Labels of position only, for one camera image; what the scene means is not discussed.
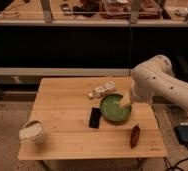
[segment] wooden table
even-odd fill
[[[117,93],[125,94],[131,86],[129,77],[45,78],[29,120],[43,123],[46,142],[22,144],[20,160],[148,158],[167,155],[154,113],[147,104],[134,104],[129,119],[115,125],[101,117],[99,129],[89,128],[92,107],[100,99],[87,94],[96,86],[114,81]],[[130,148],[133,126],[139,124],[140,139]]]

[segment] food package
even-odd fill
[[[133,0],[102,0],[101,14],[105,18],[127,18],[131,15]],[[139,18],[160,18],[161,8],[154,0],[142,0]]]

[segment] green bowl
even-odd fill
[[[101,100],[100,111],[107,120],[122,122],[128,118],[132,107],[120,108],[119,102],[122,98],[123,96],[120,94],[109,94]]]

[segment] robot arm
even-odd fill
[[[154,95],[159,95],[188,112],[188,83],[171,74],[171,62],[164,55],[137,65],[131,72],[134,80],[130,90],[131,101],[149,102]]]

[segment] floor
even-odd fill
[[[35,99],[36,91],[4,91],[0,96],[0,171],[43,171],[35,161],[19,161],[17,159],[20,147],[18,133],[28,120],[29,113]],[[163,134],[169,161],[174,164],[178,160],[188,157],[185,147],[180,146],[173,132],[173,124],[181,121],[179,118],[170,119],[166,112],[167,105],[157,103],[153,105],[159,127]],[[58,171],[128,171],[137,161],[135,159],[110,160],[65,160],[47,161],[47,164]],[[188,171],[188,161],[180,165]],[[150,158],[142,171],[165,170],[163,158]]]

